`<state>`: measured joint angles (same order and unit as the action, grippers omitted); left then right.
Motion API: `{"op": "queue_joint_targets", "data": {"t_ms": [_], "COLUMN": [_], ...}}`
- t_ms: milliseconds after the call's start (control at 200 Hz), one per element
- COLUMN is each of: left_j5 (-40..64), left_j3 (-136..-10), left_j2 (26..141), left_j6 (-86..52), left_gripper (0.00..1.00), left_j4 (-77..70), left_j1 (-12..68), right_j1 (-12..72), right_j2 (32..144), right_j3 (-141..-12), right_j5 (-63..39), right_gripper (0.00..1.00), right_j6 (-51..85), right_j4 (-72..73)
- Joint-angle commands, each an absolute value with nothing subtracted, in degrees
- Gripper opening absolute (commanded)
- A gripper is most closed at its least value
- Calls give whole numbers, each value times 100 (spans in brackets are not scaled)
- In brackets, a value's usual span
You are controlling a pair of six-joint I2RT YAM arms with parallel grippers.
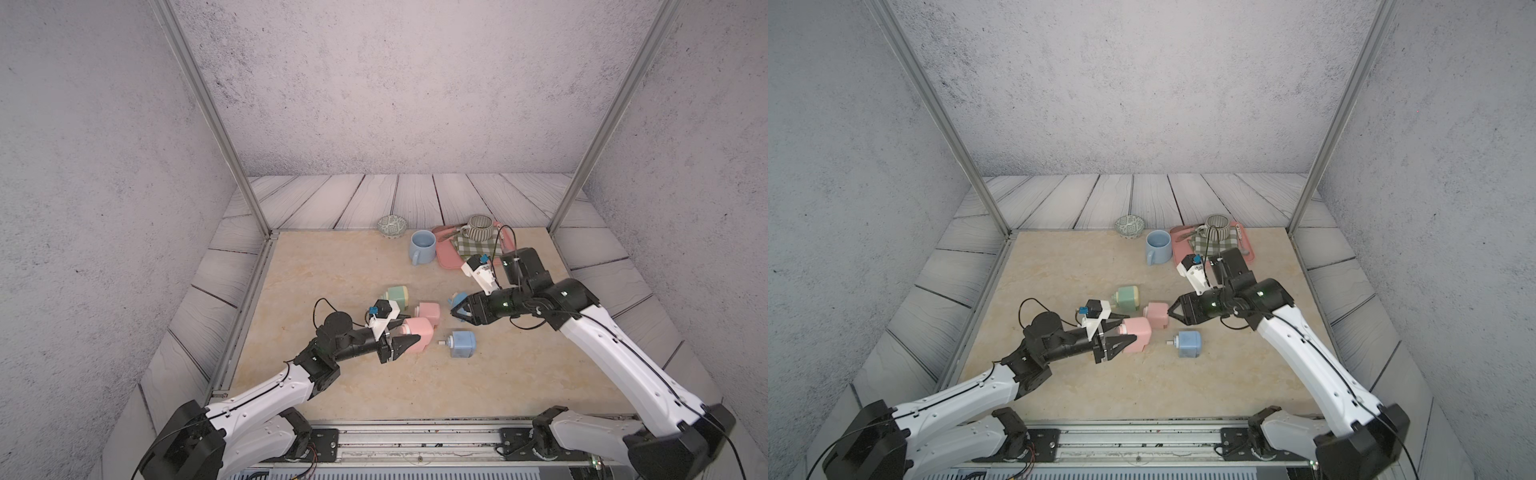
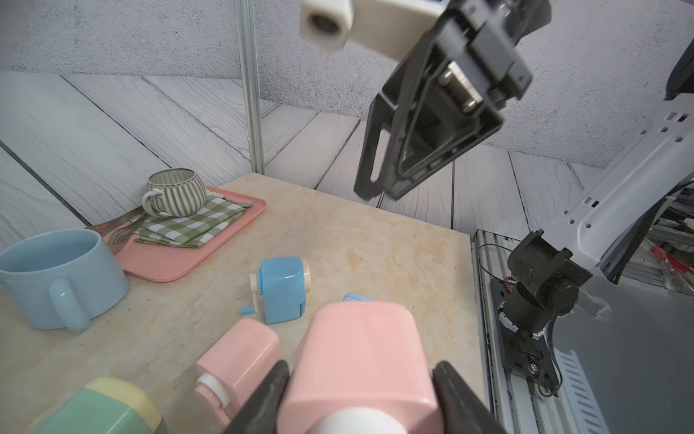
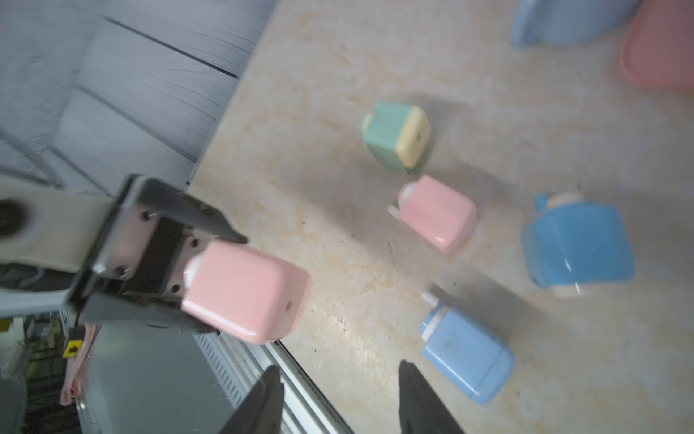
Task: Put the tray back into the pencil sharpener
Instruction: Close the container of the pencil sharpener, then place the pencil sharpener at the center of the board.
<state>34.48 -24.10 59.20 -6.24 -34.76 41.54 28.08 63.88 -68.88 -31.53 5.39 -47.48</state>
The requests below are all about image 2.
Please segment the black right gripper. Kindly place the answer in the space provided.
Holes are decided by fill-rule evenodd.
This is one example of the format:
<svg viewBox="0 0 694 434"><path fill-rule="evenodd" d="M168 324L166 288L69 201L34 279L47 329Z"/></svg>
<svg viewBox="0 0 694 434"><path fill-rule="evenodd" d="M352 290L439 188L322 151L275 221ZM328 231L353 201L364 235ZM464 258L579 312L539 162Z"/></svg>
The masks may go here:
<svg viewBox="0 0 694 434"><path fill-rule="evenodd" d="M450 2L372 101L354 193L400 200L498 132L532 82L517 45L550 21L548 1Z"/></svg>

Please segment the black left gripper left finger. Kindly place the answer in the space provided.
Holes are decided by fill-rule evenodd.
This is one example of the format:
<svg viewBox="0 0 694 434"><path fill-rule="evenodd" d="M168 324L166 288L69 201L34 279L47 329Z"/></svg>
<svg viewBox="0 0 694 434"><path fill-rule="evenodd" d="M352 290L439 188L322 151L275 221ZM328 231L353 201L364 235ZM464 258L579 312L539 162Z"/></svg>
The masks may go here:
<svg viewBox="0 0 694 434"><path fill-rule="evenodd" d="M289 378L290 369L287 361L280 360L276 362L222 433L277 433L279 406Z"/></svg>

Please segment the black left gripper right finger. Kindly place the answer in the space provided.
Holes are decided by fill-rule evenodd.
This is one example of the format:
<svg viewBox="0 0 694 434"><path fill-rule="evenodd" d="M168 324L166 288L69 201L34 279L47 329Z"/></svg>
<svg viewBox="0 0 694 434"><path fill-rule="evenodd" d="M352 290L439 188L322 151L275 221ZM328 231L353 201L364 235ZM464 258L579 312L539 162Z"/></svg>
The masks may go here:
<svg viewBox="0 0 694 434"><path fill-rule="evenodd" d="M504 427L478 399L451 363L433 370L433 383L444 419L444 433L506 434Z"/></svg>

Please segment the pink pencil sharpener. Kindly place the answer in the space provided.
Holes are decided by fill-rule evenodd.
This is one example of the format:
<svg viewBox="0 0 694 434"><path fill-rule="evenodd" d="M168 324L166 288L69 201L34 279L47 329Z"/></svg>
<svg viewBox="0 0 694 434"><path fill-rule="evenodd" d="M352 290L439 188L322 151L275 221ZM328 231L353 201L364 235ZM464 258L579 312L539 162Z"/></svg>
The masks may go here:
<svg viewBox="0 0 694 434"><path fill-rule="evenodd" d="M279 406L279 433L443 430L427 354L406 307L356 301L316 311Z"/></svg>
<svg viewBox="0 0 694 434"><path fill-rule="evenodd" d="M280 356L279 336L267 325L243 318L197 361L194 392L226 428Z"/></svg>

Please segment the blue pencil sharpener round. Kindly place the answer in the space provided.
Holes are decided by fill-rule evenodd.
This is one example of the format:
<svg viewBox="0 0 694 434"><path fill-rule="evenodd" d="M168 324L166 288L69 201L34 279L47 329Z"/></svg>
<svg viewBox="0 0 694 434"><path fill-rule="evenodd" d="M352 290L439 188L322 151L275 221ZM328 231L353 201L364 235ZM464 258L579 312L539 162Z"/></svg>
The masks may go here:
<svg viewBox="0 0 694 434"><path fill-rule="evenodd" d="M267 325L293 321L305 314L312 284L306 260L296 256L263 260L249 276L249 283L252 305L240 309L242 316L258 311L258 297L262 297Z"/></svg>

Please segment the green yellow pencil sharpener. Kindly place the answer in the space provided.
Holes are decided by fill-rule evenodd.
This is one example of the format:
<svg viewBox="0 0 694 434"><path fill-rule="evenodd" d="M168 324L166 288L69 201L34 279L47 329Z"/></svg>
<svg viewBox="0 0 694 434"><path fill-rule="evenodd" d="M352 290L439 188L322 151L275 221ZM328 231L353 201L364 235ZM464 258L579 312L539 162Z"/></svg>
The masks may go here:
<svg viewBox="0 0 694 434"><path fill-rule="evenodd" d="M100 377L84 385L36 431L160 434L168 428L142 389L121 379Z"/></svg>

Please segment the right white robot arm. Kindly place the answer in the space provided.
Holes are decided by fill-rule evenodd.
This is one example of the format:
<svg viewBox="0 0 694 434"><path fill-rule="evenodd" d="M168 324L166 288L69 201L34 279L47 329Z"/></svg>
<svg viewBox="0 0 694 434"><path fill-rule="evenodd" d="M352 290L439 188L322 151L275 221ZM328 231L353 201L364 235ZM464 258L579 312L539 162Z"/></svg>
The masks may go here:
<svg viewBox="0 0 694 434"><path fill-rule="evenodd" d="M546 1L372 1L350 38L398 61L370 106L354 190L399 199L502 126L502 106L529 88L517 52L522 37L551 20ZM517 282L500 318L535 333L577 301L595 268L617 280L666 196L693 176L693 52L678 61L666 97L644 130L562 216L511 253Z"/></svg>

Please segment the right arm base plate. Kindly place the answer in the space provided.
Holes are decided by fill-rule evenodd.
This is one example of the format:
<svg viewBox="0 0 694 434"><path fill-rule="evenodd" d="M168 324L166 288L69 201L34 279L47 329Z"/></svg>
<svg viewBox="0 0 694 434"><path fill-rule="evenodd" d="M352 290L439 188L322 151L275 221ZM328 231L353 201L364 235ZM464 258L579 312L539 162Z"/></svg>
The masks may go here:
<svg viewBox="0 0 694 434"><path fill-rule="evenodd" d="M504 368L538 385L544 396L557 394L563 377L547 338L554 313L503 280L491 281L491 294Z"/></svg>

